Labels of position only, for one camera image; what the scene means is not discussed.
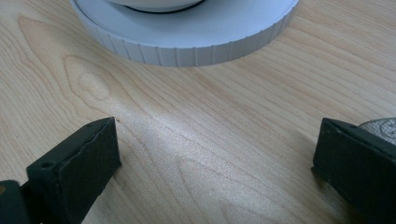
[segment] black object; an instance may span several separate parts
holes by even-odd
[[[355,125],[324,119],[314,165],[368,223],[396,223],[396,146]]]
[[[29,165],[22,187],[0,182],[0,223],[81,223],[120,165],[114,118],[89,123]]]
[[[205,0],[202,0],[200,2],[195,3],[192,6],[189,7],[184,7],[182,9],[179,10],[174,10],[174,11],[165,11],[165,12],[151,12],[151,11],[144,11],[144,10],[140,10],[134,7],[128,7],[129,9],[133,10],[133,11],[137,11],[137,12],[142,12],[142,13],[147,13],[147,14],[159,14],[159,15],[163,15],[163,14],[174,14],[174,13],[178,13],[178,12],[182,12],[182,11],[186,11],[189,10],[193,7],[198,7],[199,5],[201,5]]]

